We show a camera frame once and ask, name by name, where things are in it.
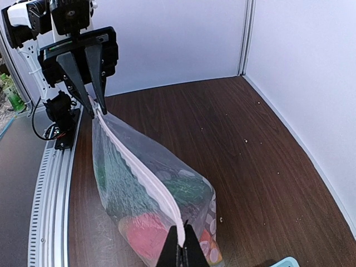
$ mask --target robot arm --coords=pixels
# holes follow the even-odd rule
[[[16,49],[34,76],[41,98],[64,82],[68,92],[94,118],[85,85],[92,83],[104,114],[106,77],[115,73],[118,61],[116,32],[112,27],[83,33],[91,25],[94,0],[22,0],[2,10],[9,45]],[[55,43],[38,48],[37,36],[53,31]],[[75,126],[70,97],[63,92],[44,102],[48,117],[60,133]],[[69,145],[60,149],[71,148]]]

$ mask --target wood grain surface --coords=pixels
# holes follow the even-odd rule
[[[108,110],[204,175],[227,266],[356,266],[356,242],[313,164],[242,78],[131,92]],[[100,203],[84,115],[70,196],[70,266],[144,266]]]

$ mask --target wire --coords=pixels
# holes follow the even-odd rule
[[[41,139],[41,140],[43,140],[43,141],[55,140],[55,139],[61,137],[63,134],[65,134],[65,132],[64,132],[64,133],[60,133],[59,135],[56,135],[56,136],[54,136],[54,137],[51,137],[51,138],[48,138],[48,139],[47,139],[47,138],[43,138],[41,135],[39,135],[39,134],[37,133],[36,129],[34,128],[34,114],[36,113],[36,109],[37,109],[38,104],[39,104],[40,101],[41,101],[41,98],[38,99],[37,104],[35,105],[35,107],[33,108],[33,111],[32,111],[32,120],[31,120],[31,121],[32,121],[32,130],[33,130],[34,134],[35,134],[39,139]]]

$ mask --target plastic bag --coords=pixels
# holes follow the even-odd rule
[[[93,165],[101,202],[129,245],[156,266],[171,226],[178,242],[189,221],[210,266],[224,266],[216,243],[215,191],[168,149],[117,117],[93,120]]]

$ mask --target green bottle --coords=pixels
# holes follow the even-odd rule
[[[1,74],[0,78],[2,81],[2,91],[9,99],[15,112],[20,113],[24,111],[26,109],[26,105],[18,95],[18,92],[16,91],[16,87],[11,79],[11,76],[7,77],[6,74],[3,73]]]

